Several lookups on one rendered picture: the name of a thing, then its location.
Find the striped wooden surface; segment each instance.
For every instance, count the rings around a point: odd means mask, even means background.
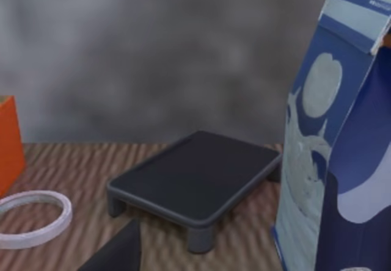
[[[106,211],[105,185],[165,145],[27,144],[27,169],[13,194],[45,189],[71,199],[74,218],[59,237],[28,250],[0,250],[0,271],[75,271],[132,217],[141,218],[142,271],[280,271],[269,229],[279,186],[262,183],[217,227],[216,246],[205,255],[186,251],[185,230],[137,209],[116,219]],[[21,233],[47,225],[60,210],[29,204],[0,218],[0,232]]]

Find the box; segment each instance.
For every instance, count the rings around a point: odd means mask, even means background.
[[[15,99],[0,96],[0,197],[25,166]]]
[[[287,271],[391,270],[391,0],[326,0],[288,95]]]

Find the gray wall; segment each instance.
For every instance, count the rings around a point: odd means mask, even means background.
[[[0,94],[23,140],[283,140],[324,0],[0,0]]]

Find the white moon graphic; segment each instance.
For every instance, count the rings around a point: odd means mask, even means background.
[[[337,96],[342,81],[342,66],[332,54],[322,53],[314,61],[303,88],[304,112],[312,118],[324,115]]]

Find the blue stripe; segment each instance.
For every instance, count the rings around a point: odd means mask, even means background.
[[[362,52],[370,53],[372,47],[375,45],[375,41],[372,39],[356,32],[355,30],[339,23],[338,21],[335,21],[333,18],[330,18],[327,15],[322,15],[321,19],[319,20],[319,26],[327,29],[335,35],[338,35],[345,41],[360,49]]]
[[[285,261],[283,260],[282,252],[281,252],[281,247],[279,243],[279,235],[277,234],[276,227],[271,228],[271,235],[274,238],[274,242],[276,243],[276,248],[278,248],[278,253],[280,254],[280,261],[282,265],[283,271],[288,271],[287,265],[285,264]]]
[[[386,16],[391,16],[391,4],[381,0],[344,0],[357,4],[366,9],[374,10]]]

